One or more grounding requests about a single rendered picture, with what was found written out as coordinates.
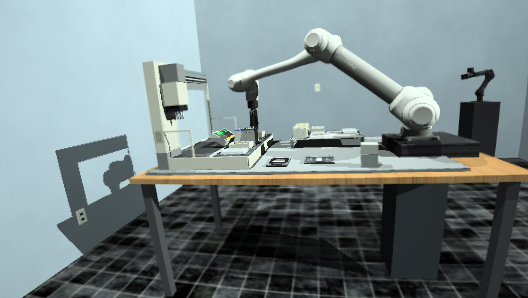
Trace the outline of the white ready key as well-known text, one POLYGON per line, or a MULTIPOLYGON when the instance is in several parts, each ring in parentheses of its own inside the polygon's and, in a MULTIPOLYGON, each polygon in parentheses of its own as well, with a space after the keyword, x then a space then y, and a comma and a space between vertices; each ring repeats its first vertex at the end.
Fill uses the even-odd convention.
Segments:
POLYGON ((378 168, 378 143, 361 142, 361 168, 378 168))

